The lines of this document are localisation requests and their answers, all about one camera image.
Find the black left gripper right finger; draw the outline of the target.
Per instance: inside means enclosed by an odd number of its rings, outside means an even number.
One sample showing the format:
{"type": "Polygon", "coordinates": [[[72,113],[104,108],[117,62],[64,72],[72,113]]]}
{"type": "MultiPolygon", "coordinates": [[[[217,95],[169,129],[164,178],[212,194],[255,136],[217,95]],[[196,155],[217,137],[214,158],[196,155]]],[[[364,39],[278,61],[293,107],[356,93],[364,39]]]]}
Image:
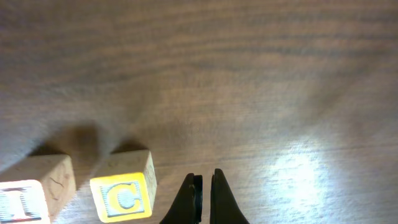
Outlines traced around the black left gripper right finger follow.
{"type": "Polygon", "coordinates": [[[210,208],[210,224],[249,224],[221,169],[212,175],[210,208]]]}

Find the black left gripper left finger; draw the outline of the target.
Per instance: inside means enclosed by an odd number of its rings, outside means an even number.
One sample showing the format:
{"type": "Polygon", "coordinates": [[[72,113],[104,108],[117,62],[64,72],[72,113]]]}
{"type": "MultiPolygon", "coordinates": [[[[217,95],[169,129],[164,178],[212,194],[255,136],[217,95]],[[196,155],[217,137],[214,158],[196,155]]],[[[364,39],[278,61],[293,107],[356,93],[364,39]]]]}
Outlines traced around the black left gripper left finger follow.
{"type": "Polygon", "coordinates": [[[160,224],[199,224],[201,222],[202,203],[203,176],[189,173],[160,224]]]}

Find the yellow block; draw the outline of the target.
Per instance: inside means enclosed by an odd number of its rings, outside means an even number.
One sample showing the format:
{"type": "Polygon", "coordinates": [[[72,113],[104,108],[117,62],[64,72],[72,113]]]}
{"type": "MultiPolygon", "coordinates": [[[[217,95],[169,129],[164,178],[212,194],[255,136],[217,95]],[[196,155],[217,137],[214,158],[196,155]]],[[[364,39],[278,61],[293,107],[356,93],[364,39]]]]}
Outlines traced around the yellow block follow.
{"type": "Polygon", "coordinates": [[[90,189],[103,223],[151,217],[157,180],[150,150],[110,155],[90,179],[90,189]]]}

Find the red number block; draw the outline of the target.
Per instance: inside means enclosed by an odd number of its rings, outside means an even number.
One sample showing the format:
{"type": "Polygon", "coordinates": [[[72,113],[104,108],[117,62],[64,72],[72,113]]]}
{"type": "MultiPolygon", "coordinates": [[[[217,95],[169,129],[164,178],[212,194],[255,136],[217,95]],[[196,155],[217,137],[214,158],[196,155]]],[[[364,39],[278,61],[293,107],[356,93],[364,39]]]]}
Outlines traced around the red number block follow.
{"type": "Polygon", "coordinates": [[[70,156],[27,157],[1,173],[1,223],[52,223],[75,193],[70,156]]]}

